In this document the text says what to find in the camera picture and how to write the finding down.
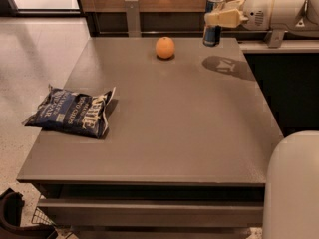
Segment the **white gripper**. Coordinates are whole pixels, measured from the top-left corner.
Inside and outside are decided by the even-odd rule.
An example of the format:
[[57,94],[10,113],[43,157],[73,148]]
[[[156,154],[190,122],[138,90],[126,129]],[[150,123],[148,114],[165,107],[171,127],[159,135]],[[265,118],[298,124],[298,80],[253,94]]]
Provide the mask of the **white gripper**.
[[232,0],[224,4],[223,10],[206,13],[204,21],[207,26],[236,28],[243,23],[247,30],[268,30],[273,3],[274,0]]

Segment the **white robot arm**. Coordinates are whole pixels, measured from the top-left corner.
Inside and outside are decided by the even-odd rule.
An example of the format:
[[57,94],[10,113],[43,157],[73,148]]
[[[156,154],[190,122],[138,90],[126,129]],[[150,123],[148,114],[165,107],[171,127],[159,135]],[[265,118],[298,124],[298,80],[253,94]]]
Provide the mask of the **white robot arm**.
[[[267,30],[267,46],[281,46],[285,32],[319,35],[319,0],[206,0],[203,44],[219,44],[222,28]],[[268,164],[263,239],[318,239],[319,131],[282,139]]]

